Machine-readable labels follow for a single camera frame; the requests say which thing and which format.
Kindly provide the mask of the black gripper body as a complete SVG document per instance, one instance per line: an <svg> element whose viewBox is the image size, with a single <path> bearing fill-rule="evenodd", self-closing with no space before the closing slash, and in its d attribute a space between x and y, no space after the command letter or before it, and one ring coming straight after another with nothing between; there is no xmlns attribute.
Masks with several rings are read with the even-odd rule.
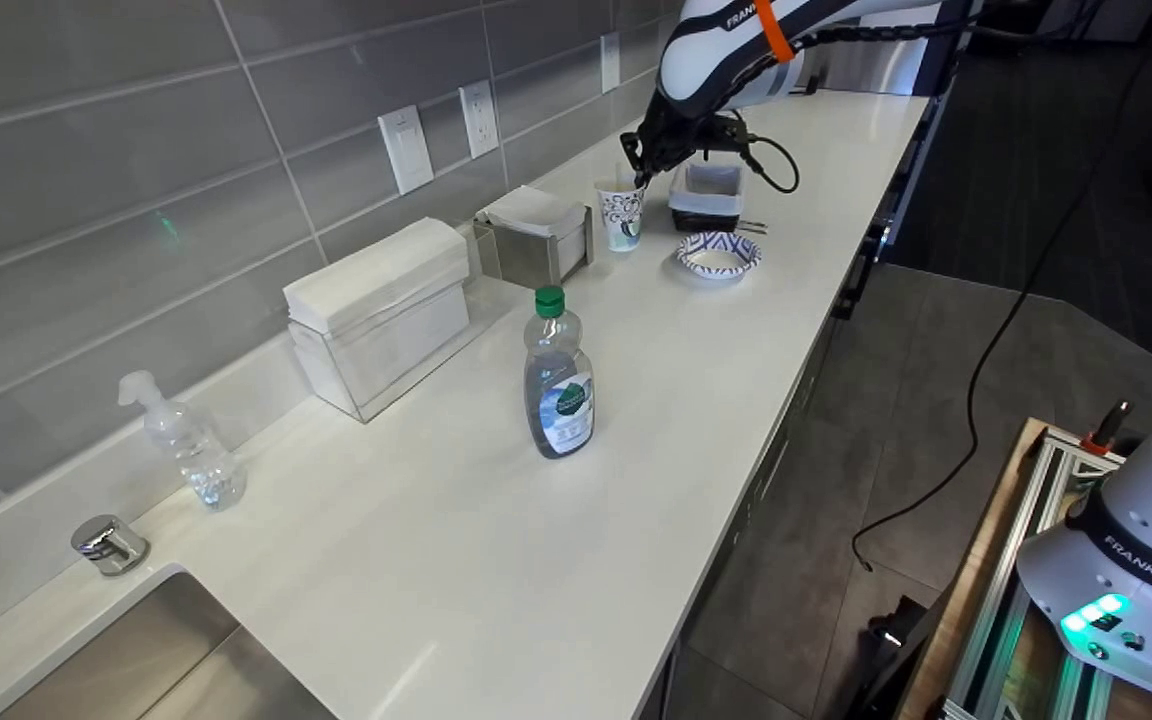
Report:
<svg viewBox="0 0 1152 720"><path fill-rule="evenodd" d="M622 148L636 173L668 173L686 165L697 148L737 153L739 143L739 117L686 117L665 95L657 95L643 119L622 137Z"/></svg>

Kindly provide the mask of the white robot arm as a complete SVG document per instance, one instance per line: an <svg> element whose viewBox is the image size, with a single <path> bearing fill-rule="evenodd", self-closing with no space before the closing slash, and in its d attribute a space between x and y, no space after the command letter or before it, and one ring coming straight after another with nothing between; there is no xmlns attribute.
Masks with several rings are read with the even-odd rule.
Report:
<svg viewBox="0 0 1152 720"><path fill-rule="evenodd" d="M814 32L900 0L686 0L657 94L626 137L636 185L713 142L713 119ZM1078 508L1019 545L1018 576L1062 645L1152 691L1152 435Z"/></svg>

